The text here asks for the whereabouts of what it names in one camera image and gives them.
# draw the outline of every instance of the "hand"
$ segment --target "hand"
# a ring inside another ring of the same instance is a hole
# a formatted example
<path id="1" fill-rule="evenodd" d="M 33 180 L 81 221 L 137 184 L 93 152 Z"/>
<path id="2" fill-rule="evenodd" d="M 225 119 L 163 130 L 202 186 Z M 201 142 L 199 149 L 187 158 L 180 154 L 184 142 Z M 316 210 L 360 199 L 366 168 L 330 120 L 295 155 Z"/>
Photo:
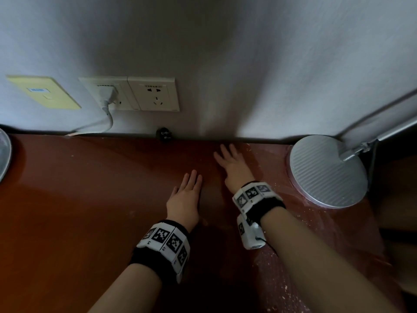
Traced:
<path id="1" fill-rule="evenodd" d="M 243 155 L 237 152 L 233 144 L 230 144 L 229 148 L 232 155 L 227 151 L 227 148 L 221 144 L 220 149 L 224 158 L 217 152 L 214 152 L 214 159 L 216 159 L 217 163 L 226 170 L 227 178 L 224 180 L 224 183 L 226 184 L 227 189 L 229 189 L 232 194 L 235 194 L 244 184 L 255 180 L 255 178 L 248 165 L 246 165 Z"/>
<path id="2" fill-rule="evenodd" d="M 186 173 L 180 188 L 174 187 L 174 190 L 172 190 L 171 196 L 166 203 L 166 210 L 168 213 L 166 219 L 180 223 L 185 227 L 188 233 L 191 233 L 199 222 L 197 203 L 199 201 L 203 176 L 199 175 L 197 181 L 195 181 L 196 176 L 196 170 L 191 172 L 191 176 Z"/>

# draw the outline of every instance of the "blue label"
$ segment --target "blue label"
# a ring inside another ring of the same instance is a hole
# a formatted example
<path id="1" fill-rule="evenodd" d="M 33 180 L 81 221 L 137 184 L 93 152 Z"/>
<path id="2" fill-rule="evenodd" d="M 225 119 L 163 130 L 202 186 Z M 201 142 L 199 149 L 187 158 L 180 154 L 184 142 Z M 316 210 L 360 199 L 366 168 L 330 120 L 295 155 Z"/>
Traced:
<path id="1" fill-rule="evenodd" d="M 42 89 L 42 88 L 28 88 L 28 90 L 30 92 L 42 92 L 42 93 L 44 93 L 44 92 L 49 93 L 50 92 L 48 89 Z"/>

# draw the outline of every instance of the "finger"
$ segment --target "finger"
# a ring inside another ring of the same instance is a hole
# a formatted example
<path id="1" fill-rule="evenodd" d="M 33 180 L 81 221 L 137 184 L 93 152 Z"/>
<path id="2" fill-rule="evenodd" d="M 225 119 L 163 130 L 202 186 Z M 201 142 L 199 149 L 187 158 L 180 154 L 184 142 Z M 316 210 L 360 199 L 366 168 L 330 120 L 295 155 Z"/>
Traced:
<path id="1" fill-rule="evenodd" d="M 171 196 L 169 198 L 172 198 L 174 195 L 176 195 L 178 192 L 178 188 L 175 186 L 174 190 L 172 190 Z"/>
<path id="2" fill-rule="evenodd" d="M 236 150 L 236 147 L 233 144 L 229 145 L 230 152 L 232 153 L 233 158 L 238 159 L 239 153 Z"/>
<path id="3" fill-rule="evenodd" d="M 188 180 L 188 184 L 185 187 L 185 190 L 192 190 L 194 188 L 195 177 L 197 177 L 197 170 L 193 170 L 191 172 L 190 180 Z"/>
<path id="4" fill-rule="evenodd" d="M 203 183 L 203 176 L 199 174 L 199 177 L 197 178 L 197 182 L 195 183 L 193 190 L 195 192 L 200 192 L 202 183 Z"/>
<path id="5" fill-rule="evenodd" d="M 232 159 L 232 156 L 230 155 L 229 151 L 227 150 L 226 146 L 223 144 L 220 145 L 220 150 L 222 151 L 223 157 L 226 160 Z"/>
<path id="6" fill-rule="evenodd" d="M 216 159 L 216 162 L 222 166 L 223 168 L 226 168 L 227 161 L 223 159 L 222 156 L 220 156 L 217 152 L 214 152 L 214 159 Z"/>
<path id="7" fill-rule="evenodd" d="M 178 192 L 180 192 L 180 191 L 182 191 L 182 190 L 185 189 L 185 187 L 187 186 L 187 183 L 188 183 L 189 176 L 190 175 L 188 173 L 184 174 L 184 178 L 183 178 L 183 181 L 182 181 L 182 183 L 180 185 L 180 189 L 178 190 Z"/>

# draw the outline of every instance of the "power outlet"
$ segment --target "power outlet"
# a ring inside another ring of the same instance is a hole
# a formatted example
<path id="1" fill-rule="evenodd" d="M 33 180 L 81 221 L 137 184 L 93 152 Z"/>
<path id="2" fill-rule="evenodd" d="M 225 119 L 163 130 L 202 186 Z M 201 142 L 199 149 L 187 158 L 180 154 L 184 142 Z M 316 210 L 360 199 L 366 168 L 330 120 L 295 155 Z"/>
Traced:
<path id="1" fill-rule="evenodd" d="M 180 111 L 175 78 L 128 77 L 142 111 Z"/>
<path id="2" fill-rule="evenodd" d="M 81 83 L 86 87 L 96 102 L 100 103 L 100 86 L 113 86 L 117 90 L 118 100 L 109 105 L 109 110 L 135 111 L 140 110 L 138 102 L 128 84 L 128 77 L 81 77 Z"/>

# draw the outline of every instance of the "white power cord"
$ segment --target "white power cord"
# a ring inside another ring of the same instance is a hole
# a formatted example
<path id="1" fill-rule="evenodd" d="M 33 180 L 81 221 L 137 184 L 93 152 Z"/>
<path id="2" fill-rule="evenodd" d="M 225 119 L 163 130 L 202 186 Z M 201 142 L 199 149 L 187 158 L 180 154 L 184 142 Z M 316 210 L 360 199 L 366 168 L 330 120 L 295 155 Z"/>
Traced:
<path id="1" fill-rule="evenodd" d="M 101 85 L 100 86 L 100 104 L 101 109 L 106 113 L 108 118 L 108 127 L 102 131 L 80 131 L 68 134 L 66 136 L 76 136 L 81 134 L 97 134 L 107 132 L 113 126 L 113 117 L 110 114 L 108 105 L 113 103 L 117 99 L 117 90 L 112 85 Z"/>

